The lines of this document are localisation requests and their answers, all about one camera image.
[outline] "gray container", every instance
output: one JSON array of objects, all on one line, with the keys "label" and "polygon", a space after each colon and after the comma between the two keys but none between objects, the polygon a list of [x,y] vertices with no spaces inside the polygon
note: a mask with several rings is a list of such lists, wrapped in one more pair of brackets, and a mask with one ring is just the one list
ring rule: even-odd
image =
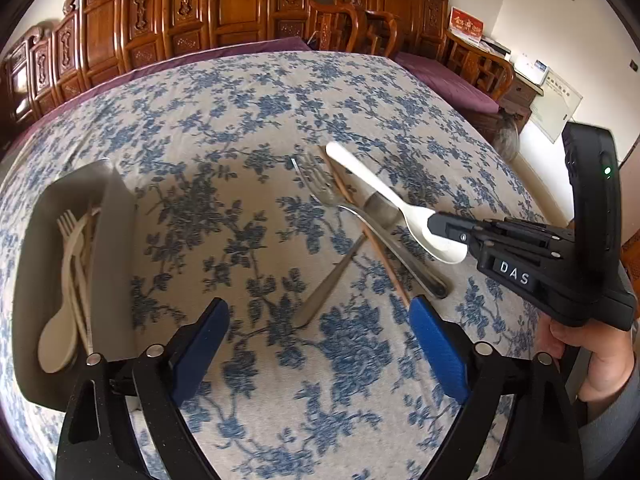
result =
[{"label": "gray container", "polygon": [[66,209],[80,218],[89,200],[102,208],[88,277],[94,351],[108,361],[136,355],[130,298],[135,198],[104,158],[44,190],[33,209],[18,264],[12,321],[15,377],[27,400],[60,412],[66,410],[86,354],[79,341],[75,361],[47,374],[38,362],[38,341],[62,305],[63,243],[56,219]]}]

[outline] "floral tablecloth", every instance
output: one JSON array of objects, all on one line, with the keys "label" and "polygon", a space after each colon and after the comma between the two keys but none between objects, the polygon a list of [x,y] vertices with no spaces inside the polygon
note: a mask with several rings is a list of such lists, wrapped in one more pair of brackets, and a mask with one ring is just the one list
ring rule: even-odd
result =
[{"label": "floral tablecloth", "polygon": [[[289,161],[331,139],[414,204],[542,219],[480,135],[381,57],[289,52],[188,64],[111,89],[33,134],[0,199],[0,398],[45,479],[54,475],[63,415],[27,402],[15,383],[15,269],[39,194],[103,156],[137,197],[138,349],[166,342],[215,296],[232,308],[228,337],[183,405],[222,478],[418,478],[458,406],[432,377],[370,245],[308,328],[290,323],[360,232],[347,212],[315,203]],[[370,190],[352,176],[350,184],[364,202]],[[394,233],[425,259],[402,224]],[[427,264],[452,284],[448,298],[434,301],[444,317],[473,340],[529,356],[532,306],[486,279],[470,256],[456,266]],[[476,476],[490,466],[508,407],[505,399]],[[150,472],[165,478],[142,413],[132,420]]]}]

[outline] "metal screw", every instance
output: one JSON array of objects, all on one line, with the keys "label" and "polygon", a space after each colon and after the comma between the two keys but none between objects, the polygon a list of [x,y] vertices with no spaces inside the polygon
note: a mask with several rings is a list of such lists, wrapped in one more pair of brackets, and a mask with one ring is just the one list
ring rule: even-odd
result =
[{"label": "metal screw", "polygon": [[494,348],[489,343],[485,343],[484,341],[476,343],[476,346],[474,348],[480,355],[491,355],[492,353],[494,353]]},{"label": "metal screw", "polygon": [[164,352],[164,346],[162,345],[151,345],[146,349],[147,357],[160,357]]},{"label": "metal screw", "polygon": [[89,357],[87,357],[86,359],[86,364],[88,366],[94,366],[97,365],[100,361],[101,361],[102,357],[100,357],[100,354],[91,354],[89,355]]},{"label": "metal screw", "polygon": [[546,352],[540,352],[538,354],[538,361],[540,361],[545,366],[549,366],[554,360]]}]

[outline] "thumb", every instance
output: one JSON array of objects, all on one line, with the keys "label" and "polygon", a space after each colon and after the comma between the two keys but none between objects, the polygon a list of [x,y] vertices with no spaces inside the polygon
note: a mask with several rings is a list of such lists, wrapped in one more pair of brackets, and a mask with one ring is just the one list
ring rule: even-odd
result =
[{"label": "thumb", "polygon": [[583,346],[601,358],[607,358],[619,351],[618,341],[626,333],[602,322],[590,319],[584,326],[565,326],[551,320],[549,330],[552,335],[571,346]]}]

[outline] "blue gripper pad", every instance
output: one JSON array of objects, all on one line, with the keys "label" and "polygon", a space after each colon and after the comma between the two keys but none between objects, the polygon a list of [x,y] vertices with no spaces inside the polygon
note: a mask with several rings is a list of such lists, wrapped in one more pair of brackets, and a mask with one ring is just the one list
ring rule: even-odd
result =
[{"label": "blue gripper pad", "polygon": [[418,296],[409,305],[409,325],[444,393],[464,404],[469,396],[466,365],[444,332],[443,321],[427,301]]},{"label": "blue gripper pad", "polygon": [[229,307],[218,301],[174,368],[172,398],[176,406],[196,394],[229,328]]}]

